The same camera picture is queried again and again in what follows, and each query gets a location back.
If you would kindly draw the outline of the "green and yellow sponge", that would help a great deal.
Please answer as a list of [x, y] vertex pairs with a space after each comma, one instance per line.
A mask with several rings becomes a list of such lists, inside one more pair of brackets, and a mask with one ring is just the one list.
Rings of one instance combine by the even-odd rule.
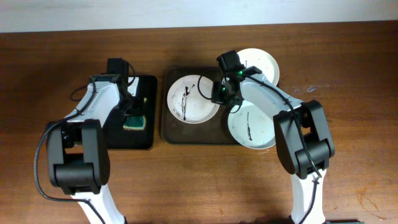
[[123, 129], [141, 131], [146, 128], [146, 117], [142, 116], [128, 116], [123, 124]]

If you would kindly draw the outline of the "pink plate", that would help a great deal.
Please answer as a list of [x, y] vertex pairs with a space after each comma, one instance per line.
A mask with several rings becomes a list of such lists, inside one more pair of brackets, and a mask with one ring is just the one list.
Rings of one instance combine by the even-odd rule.
[[207, 77], [202, 77], [198, 87], [199, 78], [199, 75], [179, 78], [167, 93], [167, 106], [170, 112], [184, 123], [204, 123], [214, 117], [220, 108], [218, 104], [202, 97], [202, 95], [210, 97], [213, 82]]

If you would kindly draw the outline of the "pale green plate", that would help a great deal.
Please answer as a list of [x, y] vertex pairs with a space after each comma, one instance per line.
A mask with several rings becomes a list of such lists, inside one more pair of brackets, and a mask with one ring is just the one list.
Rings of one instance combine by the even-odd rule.
[[242, 146], [251, 149], [267, 149], [275, 146], [274, 123], [254, 104], [243, 101], [234, 106], [228, 115], [228, 129]]

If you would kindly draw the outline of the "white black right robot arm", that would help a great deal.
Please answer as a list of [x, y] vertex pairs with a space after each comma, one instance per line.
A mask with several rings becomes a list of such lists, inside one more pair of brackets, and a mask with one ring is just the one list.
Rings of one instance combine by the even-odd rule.
[[322, 105], [288, 95], [259, 68], [241, 63], [234, 50], [216, 61], [222, 79], [213, 85], [211, 101], [226, 106], [248, 101], [273, 120], [277, 156], [292, 179], [290, 219], [294, 223], [325, 223], [323, 180], [335, 145]]

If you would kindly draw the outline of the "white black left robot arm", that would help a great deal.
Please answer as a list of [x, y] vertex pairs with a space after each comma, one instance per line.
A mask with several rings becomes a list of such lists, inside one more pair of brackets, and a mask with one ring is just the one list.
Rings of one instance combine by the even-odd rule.
[[131, 85], [132, 65], [110, 58], [106, 73], [93, 75], [75, 109], [60, 121], [49, 123], [40, 143], [46, 145], [50, 182], [76, 202], [90, 223], [126, 223], [111, 196], [108, 180], [110, 160], [103, 131], [112, 111], [123, 121], [143, 114], [144, 100]]

